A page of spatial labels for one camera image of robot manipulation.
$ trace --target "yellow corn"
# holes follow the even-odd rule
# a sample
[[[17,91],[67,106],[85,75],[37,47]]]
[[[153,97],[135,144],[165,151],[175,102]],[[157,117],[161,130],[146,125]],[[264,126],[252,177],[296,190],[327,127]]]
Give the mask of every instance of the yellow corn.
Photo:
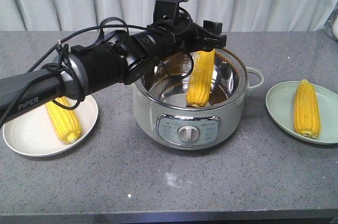
[[[294,103],[295,132],[316,138],[321,131],[321,121],[315,88],[308,80],[301,80]]]
[[[69,106],[65,97],[59,97],[55,100]],[[47,102],[45,107],[58,138],[66,143],[74,143],[81,134],[80,122],[74,110],[63,109],[51,101]]]
[[[186,103],[193,107],[203,107],[208,103],[212,73],[215,61],[215,49],[195,54],[194,70],[192,71],[185,95]]]

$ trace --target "plate rim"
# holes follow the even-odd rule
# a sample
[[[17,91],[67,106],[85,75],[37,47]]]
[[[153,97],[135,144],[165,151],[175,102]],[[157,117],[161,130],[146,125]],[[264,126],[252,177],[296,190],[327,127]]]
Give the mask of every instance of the plate rim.
[[[21,154],[21,155],[25,155],[25,156],[29,156],[29,157],[48,157],[48,156],[54,156],[54,155],[57,155],[57,154],[61,154],[73,147],[75,147],[76,145],[78,145],[80,142],[82,142],[87,136],[88,134],[92,131],[92,129],[94,128],[96,122],[97,122],[97,119],[98,119],[98,115],[99,115],[99,108],[98,108],[98,104],[96,102],[96,100],[94,99],[94,97],[92,95],[88,95],[86,96],[86,98],[84,99],[83,102],[85,101],[91,101],[92,104],[93,104],[93,107],[94,107],[94,110],[95,110],[95,114],[96,114],[96,117],[94,118],[93,120],[93,124],[92,126],[89,128],[89,130],[83,134],[83,136],[81,138],[79,138],[77,141],[75,141],[74,143],[72,144],[68,144],[68,145],[65,145],[65,147],[63,149],[60,149],[60,150],[57,150],[57,151],[54,151],[54,152],[49,152],[49,153],[44,153],[44,154],[28,154],[28,153],[24,153],[24,152],[21,152],[15,148],[12,147],[12,145],[10,145],[5,137],[5,130],[6,130],[6,125],[8,122],[4,123],[3,127],[2,127],[2,136],[3,136],[3,139],[6,143],[6,145],[11,149],[13,150],[14,152],[18,153],[18,154]]]
[[[280,85],[287,85],[287,84],[294,84],[294,83],[300,83],[301,81],[284,81],[284,82],[280,82],[278,84],[275,84],[274,86],[272,86],[268,92],[266,93],[266,96],[265,96],[265,105],[266,105],[266,108],[268,110],[268,113],[270,115],[270,117],[272,118],[272,120],[282,129],[284,130],[285,132],[287,132],[288,134],[290,134],[291,136],[293,137],[296,137],[300,140],[303,140],[303,141],[306,141],[306,142],[309,142],[309,143],[314,143],[314,144],[318,144],[318,145],[333,145],[333,144],[337,144],[338,143],[338,139],[334,142],[325,142],[325,141],[318,141],[316,139],[311,139],[311,138],[308,138],[308,137],[305,137],[301,134],[298,134],[290,129],[288,129],[283,123],[281,123],[276,117],[275,115],[271,112],[270,110],[270,106],[268,105],[268,96],[270,95],[270,93],[272,92],[272,90],[276,87],[279,87]],[[315,88],[320,88],[322,89],[323,91],[327,91],[327,92],[330,92],[331,94],[335,95],[336,98],[338,99],[338,95],[327,89],[327,88],[324,88],[322,86],[319,86],[319,85],[316,85],[314,83],[311,83]]]

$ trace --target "black cylindrical joint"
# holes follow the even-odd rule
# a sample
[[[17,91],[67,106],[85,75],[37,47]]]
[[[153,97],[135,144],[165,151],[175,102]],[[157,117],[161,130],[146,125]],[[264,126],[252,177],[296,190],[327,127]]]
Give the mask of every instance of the black cylindrical joint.
[[[123,81],[127,62],[112,46],[110,42],[102,43],[77,56],[87,74],[88,95]]]

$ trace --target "control knob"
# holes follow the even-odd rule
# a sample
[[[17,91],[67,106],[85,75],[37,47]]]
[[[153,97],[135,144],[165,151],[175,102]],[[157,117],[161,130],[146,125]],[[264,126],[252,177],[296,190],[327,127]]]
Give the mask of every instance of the control knob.
[[[197,140],[200,136],[199,130],[192,125],[185,125],[180,127],[180,129],[177,131],[177,134],[180,140],[184,142],[193,142]]]

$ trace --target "gray countertop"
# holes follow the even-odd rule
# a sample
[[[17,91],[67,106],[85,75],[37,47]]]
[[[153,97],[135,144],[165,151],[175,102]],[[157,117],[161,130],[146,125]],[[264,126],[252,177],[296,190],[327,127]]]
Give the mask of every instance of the gray countertop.
[[[67,34],[0,32],[0,78],[24,73]],[[162,146],[137,125],[131,89],[113,85],[92,95],[97,123],[69,151],[27,157],[1,136],[0,223],[338,217],[338,144],[288,135],[265,106],[267,91],[283,81],[306,78],[338,93],[338,43],[321,31],[240,32],[228,33],[227,48],[265,83],[246,99],[226,141],[192,152]]]

